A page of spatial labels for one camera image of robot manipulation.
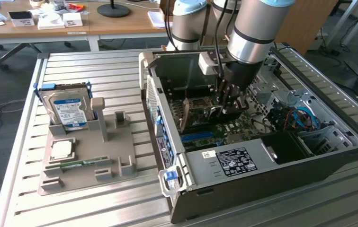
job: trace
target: blue hard drive label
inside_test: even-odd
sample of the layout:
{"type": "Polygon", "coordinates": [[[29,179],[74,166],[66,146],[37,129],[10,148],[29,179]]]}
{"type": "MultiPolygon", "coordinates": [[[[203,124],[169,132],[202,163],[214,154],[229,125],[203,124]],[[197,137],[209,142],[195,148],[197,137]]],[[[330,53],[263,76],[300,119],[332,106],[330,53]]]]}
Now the blue hard drive label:
{"type": "Polygon", "coordinates": [[[61,122],[65,126],[81,129],[86,125],[87,119],[85,111],[79,108],[81,105],[82,101],[78,98],[54,101],[61,122]]]}
{"type": "Polygon", "coordinates": [[[258,169],[246,148],[217,152],[215,155],[226,176],[235,176],[258,169]]]}

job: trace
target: aluminum work table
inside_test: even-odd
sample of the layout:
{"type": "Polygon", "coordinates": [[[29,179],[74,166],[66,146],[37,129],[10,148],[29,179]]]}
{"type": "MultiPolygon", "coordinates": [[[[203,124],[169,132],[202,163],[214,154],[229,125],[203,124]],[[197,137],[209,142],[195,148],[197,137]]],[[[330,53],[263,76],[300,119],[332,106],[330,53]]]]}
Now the aluminum work table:
{"type": "MultiPolygon", "coordinates": [[[[193,226],[352,226],[358,227],[358,161],[325,181],[173,225],[162,195],[139,90],[139,53],[147,50],[73,52],[38,59],[33,84],[93,83],[105,97],[105,113],[125,110],[131,117],[139,176],[55,195],[39,196],[39,173],[49,132],[49,115],[33,92],[25,104],[10,164],[0,191],[0,226],[193,227],[193,226]]],[[[358,104],[294,52],[282,53],[358,122],[358,104]]],[[[294,89],[300,82],[285,71],[294,89]]]]}

